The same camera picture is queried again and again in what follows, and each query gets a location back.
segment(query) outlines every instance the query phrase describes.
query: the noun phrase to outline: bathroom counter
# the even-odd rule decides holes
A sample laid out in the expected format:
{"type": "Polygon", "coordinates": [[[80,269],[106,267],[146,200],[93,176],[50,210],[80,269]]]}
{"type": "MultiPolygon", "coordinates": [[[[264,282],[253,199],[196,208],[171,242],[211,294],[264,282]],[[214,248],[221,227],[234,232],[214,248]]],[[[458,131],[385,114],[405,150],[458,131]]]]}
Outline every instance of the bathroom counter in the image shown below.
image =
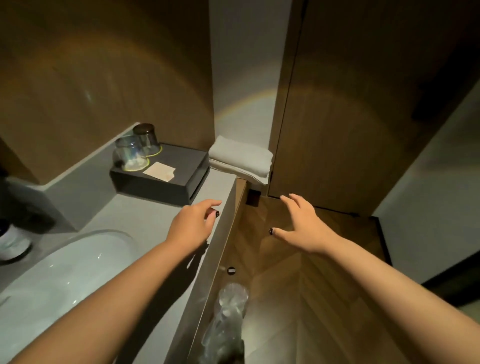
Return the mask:
{"type": "MultiPolygon", "coordinates": [[[[208,239],[208,249],[198,251],[188,264],[175,270],[168,291],[150,307],[158,322],[144,320],[144,327],[137,328],[117,363],[179,363],[183,357],[186,359],[233,221],[235,183],[234,175],[210,170],[194,201],[206,198],[223,201],[218,207],[221,215],[208,239]]],[[[0,291],[40,259],[81,234],[101,230],[124,232],[135,240],[139,256],[143,255],[164,241],[179,210],[178,206],[117,194],[79,232],[34,237],[34,248],[27,257],[0,267],[0,291]]]]}

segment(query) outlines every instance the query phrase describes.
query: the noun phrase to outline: floor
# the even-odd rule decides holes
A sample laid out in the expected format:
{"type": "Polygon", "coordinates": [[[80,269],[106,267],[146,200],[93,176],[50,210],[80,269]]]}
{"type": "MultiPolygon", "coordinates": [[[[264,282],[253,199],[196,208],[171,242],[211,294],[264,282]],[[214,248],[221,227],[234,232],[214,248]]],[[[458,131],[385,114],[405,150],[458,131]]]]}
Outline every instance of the floor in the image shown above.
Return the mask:
{"type": "MultiPolygon", "coordinates": [[[[317,210],[332,229],[383,259],[374,221],[317,210]]],[[[291,229],[283,203],[245,206],[227,255],[250,289],[242,328],[245,363],[408,363],[355,284],[325,258],[268,235],[291,229]]]]}

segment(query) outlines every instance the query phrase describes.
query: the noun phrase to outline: door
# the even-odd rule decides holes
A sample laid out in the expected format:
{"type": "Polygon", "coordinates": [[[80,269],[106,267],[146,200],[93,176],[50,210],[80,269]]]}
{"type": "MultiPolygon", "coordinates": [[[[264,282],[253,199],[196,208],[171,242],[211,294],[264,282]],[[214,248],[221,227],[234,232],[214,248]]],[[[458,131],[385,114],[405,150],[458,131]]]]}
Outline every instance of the door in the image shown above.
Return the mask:
{"type": "Polygon", "coordinates": [[[473,13],[466,0],[310,0],[269,195],[370,215],[445,120],[411,115],[473,13]]]}

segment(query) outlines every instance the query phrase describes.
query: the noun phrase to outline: white sink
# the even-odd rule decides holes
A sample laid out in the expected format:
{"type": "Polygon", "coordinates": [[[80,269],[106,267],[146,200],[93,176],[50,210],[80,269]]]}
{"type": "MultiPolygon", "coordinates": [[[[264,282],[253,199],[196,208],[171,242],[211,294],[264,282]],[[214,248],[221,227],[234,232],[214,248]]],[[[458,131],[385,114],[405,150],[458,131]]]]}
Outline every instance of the white sink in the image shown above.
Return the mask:
{"type": "Polygon", "coordinates": [[[38,262],[0,293],[0,363],[139,257],[120,232],[88,234],[38,262]]]}

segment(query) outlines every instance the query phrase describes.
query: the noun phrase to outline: beige card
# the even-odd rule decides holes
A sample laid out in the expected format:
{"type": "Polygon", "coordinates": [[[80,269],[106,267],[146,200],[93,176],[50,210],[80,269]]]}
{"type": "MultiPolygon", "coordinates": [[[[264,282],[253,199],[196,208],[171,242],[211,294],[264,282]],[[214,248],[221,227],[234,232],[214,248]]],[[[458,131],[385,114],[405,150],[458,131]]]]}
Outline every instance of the beige card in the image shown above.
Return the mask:
{"type": "Polygon", "coordinates": [[[173,167],[167,166],[166,164],[162,164],[160,162],[155,162],[146,170],[144,170],[144,173],[154,178],[158,178],[159,180],[168,182],[175,177],[173,174],[174,171],[175,168],[173,167]]]}

